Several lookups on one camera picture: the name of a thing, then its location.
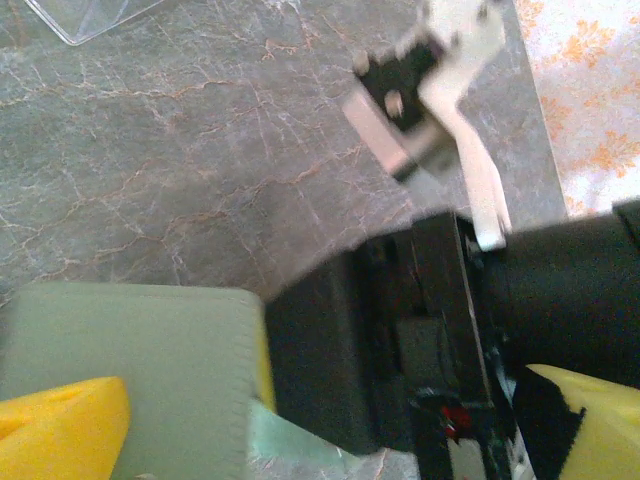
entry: white fabric with orange flowers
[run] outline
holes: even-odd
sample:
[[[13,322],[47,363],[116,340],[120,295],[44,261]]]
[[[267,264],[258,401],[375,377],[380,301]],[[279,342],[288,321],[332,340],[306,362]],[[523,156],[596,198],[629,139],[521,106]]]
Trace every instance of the white fabric with orange flowers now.
[[[567,210],[640,196],[640,3],[516,0]]]

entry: white plastic part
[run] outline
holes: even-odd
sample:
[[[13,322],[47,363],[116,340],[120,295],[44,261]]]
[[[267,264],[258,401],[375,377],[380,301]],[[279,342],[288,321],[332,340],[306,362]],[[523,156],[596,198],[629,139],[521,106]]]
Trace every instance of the white plastic part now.
[[[484,251],[501,248],[511,220],[500,174],[458,102],[503,47],[502,17],[480,0],[432,0],[425,10],[424,27],[447,54],[420,85],[420,99],[456,141],[478,245]]]

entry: light green fabric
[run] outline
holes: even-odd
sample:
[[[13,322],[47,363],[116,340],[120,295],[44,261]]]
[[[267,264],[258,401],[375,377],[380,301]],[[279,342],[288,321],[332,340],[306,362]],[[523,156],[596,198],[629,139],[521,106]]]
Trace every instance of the light green fabric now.
[[[10,305],[0,398],[120,376],[132,422],[113,479],[241,479],[261,315],[241,290],[29,287]]]

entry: screw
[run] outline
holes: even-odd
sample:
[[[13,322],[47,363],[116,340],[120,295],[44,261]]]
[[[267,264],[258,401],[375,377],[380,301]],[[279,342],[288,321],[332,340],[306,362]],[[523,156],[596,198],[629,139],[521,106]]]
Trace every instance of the screw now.
[[[397,90],[389,90],[384,96],[384,107],[391,118],[402,116],[402,96]]]
[[[480,8],[478,9],[478,22],[484,22],[487,19],[488,15],[489,15],[489,8],[487,7],[486,3],[483,3],[482,5],[480,5]]]
[[[431,6],[429,5],[429,0],[424,0],[418,5],[418,21],[427,20],[430,14]]]
[[[460,34],[458,32],[454,32],[451,35],[451,48],[458,48],[460,46]]]
[[[369,73],[371,64],[369,63],[369,54],[364,50],[360,50],[353,56],[353,71],[359,77]]]

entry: gray marble countertop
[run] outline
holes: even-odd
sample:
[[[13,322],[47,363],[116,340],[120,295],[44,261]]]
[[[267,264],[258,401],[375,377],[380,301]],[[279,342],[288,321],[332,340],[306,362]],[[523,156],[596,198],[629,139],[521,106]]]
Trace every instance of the gray marble countertop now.
[[[340,111],[352,52],[388,47],[413,8],[167,0],[69,47],[24,2],[4,2],[0,293],[61,279],[268,298],[419,211],[464,208],[459,174],[410,202]],[[507,48],[462,107],[522,228],[565,209],[515,10],[504,9]],[[389,456],[381,476],[371,462],[362,478],[401,478],[411,463]],[[287,478],[270,471],[256,467],[256,478]]]

